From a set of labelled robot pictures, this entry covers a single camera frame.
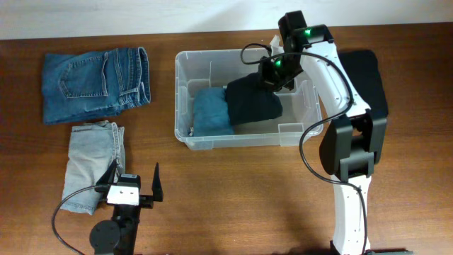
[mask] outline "white wall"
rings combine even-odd
[[[453,21],[453,0],[0,0],[0,39]]]

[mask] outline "jeans back pocket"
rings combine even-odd
[[[67,98],[108,96],[105,63],[108,53],[70,62],[64,70],[59,86]]]

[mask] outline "dark blue jeans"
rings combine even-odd
[[[45,124],[117,116],[149,103],[147,52],[138,47],[78,56],[46,54],[42,95]]]

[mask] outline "folded jeans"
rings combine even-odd
[[[124,131],[107,120],[72,127],[62,198],[95,185],[113,160],[117,161],[115,181],[125,172]],[[61,209],[92,215],[99,199],[101,194],[93,189],[84,191],[69,199]]]
[[[44,124],[104,118],[151,102],[143,47],[82,55],[46,54],[42,69]]]

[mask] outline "denim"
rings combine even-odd
[[[117,116],[151,102],[147,53],[138,47],[46,54],[42,95],[44,124]]]
[[[117,181],[117,177],[125,172],[124,132],[123,127],[107,120],[72,127],[62,198],[95,185],[113,160],[117,161]],[[93,189],[84,191],[69,199],[62,209],[93,215],[99,199],[101,194]]]
[[[223,88],[202,89],[193,101],[193,136],[212,135],[234,135]]]

